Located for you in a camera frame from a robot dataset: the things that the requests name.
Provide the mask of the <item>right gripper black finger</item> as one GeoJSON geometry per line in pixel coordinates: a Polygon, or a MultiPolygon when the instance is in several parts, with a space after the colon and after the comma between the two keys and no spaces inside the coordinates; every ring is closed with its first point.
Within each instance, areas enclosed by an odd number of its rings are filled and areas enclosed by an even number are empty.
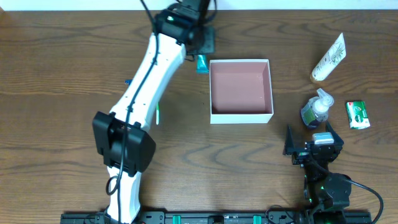
{"type": "Polygon", "coordinates": [[[290,125],[287,125],[283,155],[292,155],[295,152],[294,139],[290,125]]]}
{"type": "Polygon", "coordinates": [[[335,132],[335,130],[332,128],[331,124],[328,121],[325,123],[325,131],[329,132],[332,135],[335,145],[337,145],[337,146],[343,146],[344,145],[344,141],[335,132]]]}

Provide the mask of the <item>teal toothpaste tube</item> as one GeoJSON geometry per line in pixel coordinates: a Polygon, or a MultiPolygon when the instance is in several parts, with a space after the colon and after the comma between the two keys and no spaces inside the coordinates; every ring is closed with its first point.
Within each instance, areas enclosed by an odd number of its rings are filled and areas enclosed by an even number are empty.
{"type": "Polygon", "coordinates": [[[206,74],[210,72],[207,57],[205,55],[197,56],[197,73],[206,74]]]}

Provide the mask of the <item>green soap bar package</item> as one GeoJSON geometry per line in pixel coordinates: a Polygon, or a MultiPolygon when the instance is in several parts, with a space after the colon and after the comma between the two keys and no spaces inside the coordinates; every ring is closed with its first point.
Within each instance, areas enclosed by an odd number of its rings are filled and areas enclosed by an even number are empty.
{"type": "Polygon", "coordinates": [[[346,110],[351,129],[366,129],[371,126],[364,101],[348,101],[346,110]]]}

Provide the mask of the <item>clear foam soap pump bottle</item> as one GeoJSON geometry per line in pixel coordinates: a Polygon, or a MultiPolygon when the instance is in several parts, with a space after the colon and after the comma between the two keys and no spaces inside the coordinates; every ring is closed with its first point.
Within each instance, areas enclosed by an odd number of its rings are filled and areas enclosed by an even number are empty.
{"type": "Polygon", "coordinates": [[[328,119],[328,111],[334,104],[334,98],[322,88],[317,90],[318,96],[308,100],[300,110],[303,124],[308,129],[316,129],[322,122],[328,119]]]}

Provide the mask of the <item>green white toothbrush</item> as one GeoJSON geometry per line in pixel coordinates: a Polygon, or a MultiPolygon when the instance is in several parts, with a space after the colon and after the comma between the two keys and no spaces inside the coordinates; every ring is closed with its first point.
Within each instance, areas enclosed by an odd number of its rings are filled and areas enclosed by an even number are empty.
{"type": "Polygon", "coordinates": [[[155,109],[155,123],[156,125],[159,125],[160,122],[160,108],[159,108],[159,103],[156,104],[156,109],[155,109]]]}

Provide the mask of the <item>white lotion tube leaf print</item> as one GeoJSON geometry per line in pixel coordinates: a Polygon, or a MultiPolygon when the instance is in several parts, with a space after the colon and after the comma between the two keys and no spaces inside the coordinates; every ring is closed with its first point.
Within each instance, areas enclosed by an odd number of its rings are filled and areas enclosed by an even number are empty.
{"type": "Polygon", "coordinates": [[[344,35],[341,33],[312,70],[310,78],[315,82],[324,81],[345,57],[346,45],[344,35]]]}

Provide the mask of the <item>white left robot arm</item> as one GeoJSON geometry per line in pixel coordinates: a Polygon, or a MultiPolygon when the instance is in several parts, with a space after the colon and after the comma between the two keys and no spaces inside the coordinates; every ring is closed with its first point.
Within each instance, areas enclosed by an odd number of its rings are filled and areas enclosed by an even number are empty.
{"type": "Polygon", "coordinates": [[[144,58],[127,90],[109,113],[97,112],[93,133],[109,179],[105,223],[132,223],[141,209],[141,176],[156,149],[150,137],[156,107],[170,79],[187,56],[212,54],[215,30],[209,0],[176,1],[148,14],[152,32],[144,58]]]}

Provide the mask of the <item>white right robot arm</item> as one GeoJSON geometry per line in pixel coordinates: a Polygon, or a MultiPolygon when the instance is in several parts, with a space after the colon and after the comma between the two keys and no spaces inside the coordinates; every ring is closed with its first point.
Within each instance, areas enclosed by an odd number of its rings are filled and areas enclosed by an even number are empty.
{"type": "Polygon", "coordinates": [[[377,223],[384,211],[384,201],[374,189],[353,181],[348,175],[329,170],[328,165],[340,155],[344,141],[329,122],[325,131],[315,133],[302,147],[295,145],[293,132],[287,126],[283,155],[292,158],[292,164],[304,168],[304,198],[310,205],[299,212],[287,212],[292,223],[377,223]],[[372,218],[369,212],[352,212],[349,196],[352,186],[374,194],[379,210],[372,218]]]}

